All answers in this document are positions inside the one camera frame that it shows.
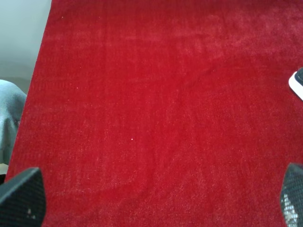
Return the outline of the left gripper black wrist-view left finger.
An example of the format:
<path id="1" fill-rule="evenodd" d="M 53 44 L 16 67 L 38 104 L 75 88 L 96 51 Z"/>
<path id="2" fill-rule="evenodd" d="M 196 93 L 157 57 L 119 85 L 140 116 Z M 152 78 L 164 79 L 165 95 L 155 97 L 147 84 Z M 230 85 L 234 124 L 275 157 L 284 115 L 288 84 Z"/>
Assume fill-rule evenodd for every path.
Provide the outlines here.
<path id="1" fill-rule="evenodd" d="M 0 185 L 0 225 L 40 227 L 46 197 L 40 168 L 31 167 Z"/>

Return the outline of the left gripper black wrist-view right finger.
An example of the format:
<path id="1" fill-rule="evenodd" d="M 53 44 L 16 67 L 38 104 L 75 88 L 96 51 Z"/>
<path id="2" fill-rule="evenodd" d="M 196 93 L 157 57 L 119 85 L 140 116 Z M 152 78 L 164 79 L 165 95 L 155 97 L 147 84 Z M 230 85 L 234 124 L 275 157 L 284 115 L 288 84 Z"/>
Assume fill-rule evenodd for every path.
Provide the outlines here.
<path id="1" fill-rule="evenodd" d="M 288 227 L 303 226 L 303 165 L 290 163 L 285 172 L 281 193 L 281 211 Z"/>

